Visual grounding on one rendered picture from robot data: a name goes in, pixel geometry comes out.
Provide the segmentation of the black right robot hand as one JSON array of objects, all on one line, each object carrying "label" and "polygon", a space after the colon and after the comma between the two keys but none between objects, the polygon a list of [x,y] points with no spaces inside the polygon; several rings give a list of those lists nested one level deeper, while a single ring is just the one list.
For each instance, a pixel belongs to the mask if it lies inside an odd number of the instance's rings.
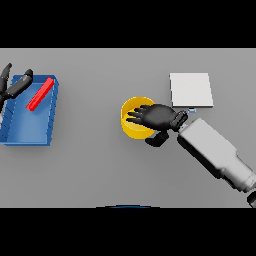
[{"label": "black right robot hand", "polygon": [[188,119],[185,111],[175,112],[171,107],[163,104],[141,105],[128,115],[127,122],[157,131],[153,138],[145,139],[145,142],[152,147],[161,147],[169,139],[168,131],[178,132]]}]

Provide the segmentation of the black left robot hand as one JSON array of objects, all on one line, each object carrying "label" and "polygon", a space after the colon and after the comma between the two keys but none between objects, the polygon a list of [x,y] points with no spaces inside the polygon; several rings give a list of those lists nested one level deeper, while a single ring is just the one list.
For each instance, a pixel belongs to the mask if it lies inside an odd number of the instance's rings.
[{"label": "black left robot hand", "polygon": [[33,71],[28,69],[18,81],[12,86],[7,87],[11,67],[12,64],[8,63],[0,74],[0,113],[6,100],[15,99],[33,82]]}]

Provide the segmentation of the red beaker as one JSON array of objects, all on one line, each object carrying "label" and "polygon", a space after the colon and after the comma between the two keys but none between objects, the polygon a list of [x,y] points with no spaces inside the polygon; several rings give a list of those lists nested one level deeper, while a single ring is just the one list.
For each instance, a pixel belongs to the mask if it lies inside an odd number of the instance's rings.
[{"label": "red beaker", "polygon": [[45,96],[48,94],[48,92],[53,87],[53,85],[54,85],[54,80],[48,77],[46,81],[42,84],[42,86],[39,88],[39,90],[32,97],[32,99],[28,102],[28,104],[26,105],[26,108],[29,111],[33,112],[38,107],[38,105],[42,102]]}]

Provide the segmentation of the yellow bowl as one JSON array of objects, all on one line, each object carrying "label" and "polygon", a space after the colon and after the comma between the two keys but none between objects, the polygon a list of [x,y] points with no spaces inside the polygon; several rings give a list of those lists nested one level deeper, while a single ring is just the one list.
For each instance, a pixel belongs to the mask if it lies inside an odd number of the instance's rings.
[{"label": "yellow bowl", "polygon": [[128,112],[133,112],[135,108],[141,105],[153,105],[154,101],[147,97],[135,96],[125,101],[120,110],[120,124],[123,132],[130,138],[135,140],[144,140],[154,134],[152,129],[144,126],[127,122],[129,118]]}]

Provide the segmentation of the pale square measuring scale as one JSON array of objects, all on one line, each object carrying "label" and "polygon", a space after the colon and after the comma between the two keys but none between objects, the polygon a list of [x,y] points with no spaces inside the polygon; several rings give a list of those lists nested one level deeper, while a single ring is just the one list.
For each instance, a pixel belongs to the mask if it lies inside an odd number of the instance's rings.
[{"label": "pale square measuring scale", "polygon": [[170,90],[173,107],[213,107],[208,73],[171,73]]}]

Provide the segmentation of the blue plastic tray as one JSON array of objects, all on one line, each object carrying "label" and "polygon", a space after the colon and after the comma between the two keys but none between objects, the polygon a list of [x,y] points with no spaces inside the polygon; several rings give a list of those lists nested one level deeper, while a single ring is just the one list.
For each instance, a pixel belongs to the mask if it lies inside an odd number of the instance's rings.
[{"label": "blue plastic tray", "polygon": [[[52,88],[34,111],[26,108],[43,83]],[[0,144],[6,146],[49,146],[52,140],[59,83],[55,75],[34,75],[33,83],[15,99],[8,99],[0,124]]]}]

